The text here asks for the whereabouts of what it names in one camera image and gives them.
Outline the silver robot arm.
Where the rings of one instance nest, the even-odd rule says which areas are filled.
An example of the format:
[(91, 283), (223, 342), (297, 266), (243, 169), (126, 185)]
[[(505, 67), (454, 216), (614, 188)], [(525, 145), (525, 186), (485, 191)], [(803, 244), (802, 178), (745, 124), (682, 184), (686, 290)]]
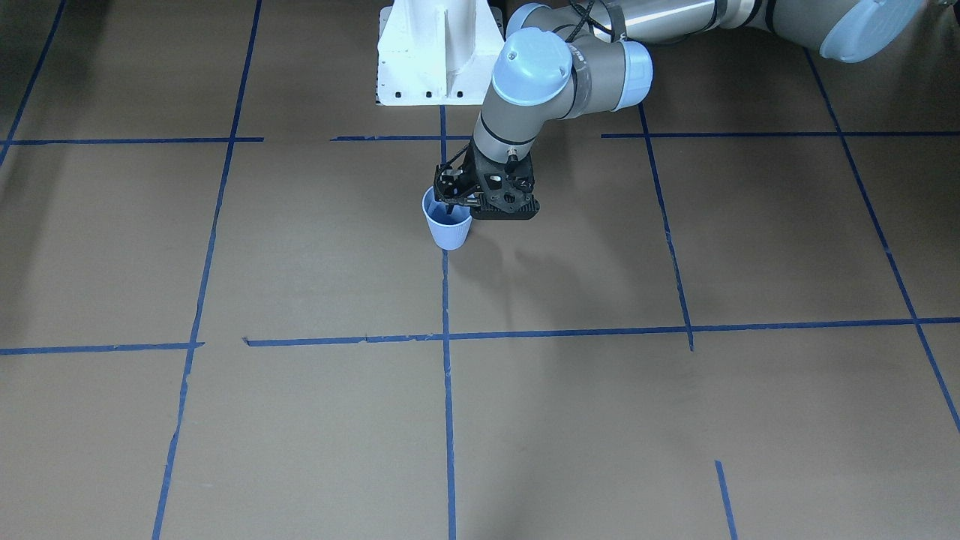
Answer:
[(921, 1), (571, 1), (522, 4), (508, 20), (471, 140), (436, 168), (433, 194), (479, 219), (539, 210), (530, 150), (554, 119), (617, 112), (650, 92), (648, 50), (709, 30), (761, 29), (856, 64), (891, 44)]

